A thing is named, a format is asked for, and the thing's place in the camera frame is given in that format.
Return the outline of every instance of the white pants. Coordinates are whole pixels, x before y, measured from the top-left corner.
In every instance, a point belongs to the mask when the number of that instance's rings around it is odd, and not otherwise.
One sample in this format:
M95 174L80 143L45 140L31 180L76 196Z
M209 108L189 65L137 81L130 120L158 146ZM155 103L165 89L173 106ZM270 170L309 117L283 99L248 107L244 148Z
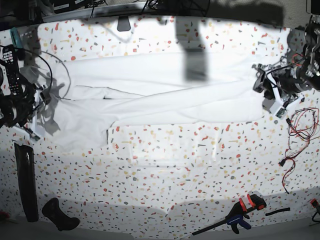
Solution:
M262 116L252 68L260 62L258 55L194 52L65 62L68 74L57 64L44 126L70 151L105 146L111 126L253 121Z

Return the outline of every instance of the blue clamp handle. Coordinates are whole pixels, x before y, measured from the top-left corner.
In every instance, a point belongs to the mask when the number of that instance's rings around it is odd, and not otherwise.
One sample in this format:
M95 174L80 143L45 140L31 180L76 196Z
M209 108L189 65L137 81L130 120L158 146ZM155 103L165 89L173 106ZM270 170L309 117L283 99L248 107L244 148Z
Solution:
M231 225L231 228L235 234L239 234L239 230L237 228L238 224L247 230L251 229L251 225L244 221L244 216L240 214L227 219L226 224Z

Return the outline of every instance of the table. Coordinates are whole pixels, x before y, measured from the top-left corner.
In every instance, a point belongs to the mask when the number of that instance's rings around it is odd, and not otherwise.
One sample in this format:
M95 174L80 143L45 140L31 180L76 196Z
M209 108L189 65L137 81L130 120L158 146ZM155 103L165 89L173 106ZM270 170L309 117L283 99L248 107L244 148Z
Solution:
M183 51L179 37L204 51L274 57L288 49L288 28L213 18L131 16L131 30L117 31L117 17L44 23L20 29L25 47L62 61ZM303 45L303 33L292 49ZM9 31L0 32L2 45ZM55 58L42 54L53 63ZM43 63L36 64L45 68ZM317 106L319 93L305 92L297 109ZM255 122L195 123L116 127L109 144L65 153L49 139L32 145L14 129L0 129L0 209L19 215L14 142L32 146L41 209L52 197L80 219L80 228L129 233L135 238L181 239L225 217L239 197L258 191L265 211L250 214L254 227L310 217L310 200L319 196L319 140L297 158L286 194L278 162L288 147L285 120L269 113ZM265 212L291 211L265 217ZM223 225L215 229L227 230Z

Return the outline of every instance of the connector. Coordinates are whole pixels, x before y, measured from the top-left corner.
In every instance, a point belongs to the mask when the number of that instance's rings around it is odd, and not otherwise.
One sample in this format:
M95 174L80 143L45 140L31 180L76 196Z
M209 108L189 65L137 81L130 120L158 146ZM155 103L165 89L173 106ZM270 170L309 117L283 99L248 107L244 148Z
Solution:
M287 160L286 160L285 158L282 159L281 162L279 162L279 166L280 166L280 167L283 167L283 166L285 165L286 161L287 161Z
M291 120L290 120L290 118L287 118L285 121L286 121L286 123L287 123L289 126L291 126Z
M311 203L311 205L312 205L314 208L316 208L317 206L319 206L319 203L317 202L316 199L313 199L310 203Z

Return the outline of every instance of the remote control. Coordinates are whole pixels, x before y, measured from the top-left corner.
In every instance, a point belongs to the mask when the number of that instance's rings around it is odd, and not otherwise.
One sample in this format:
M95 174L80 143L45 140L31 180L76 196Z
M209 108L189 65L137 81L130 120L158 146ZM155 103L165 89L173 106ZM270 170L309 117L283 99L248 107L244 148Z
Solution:
M11 94L14 96L21 95L23 94L23 89L18 80L19 76L17 73L19 73L19 65L14 46L12 44L5 46L2 50L2 54L3 61L6 63L5 70Z

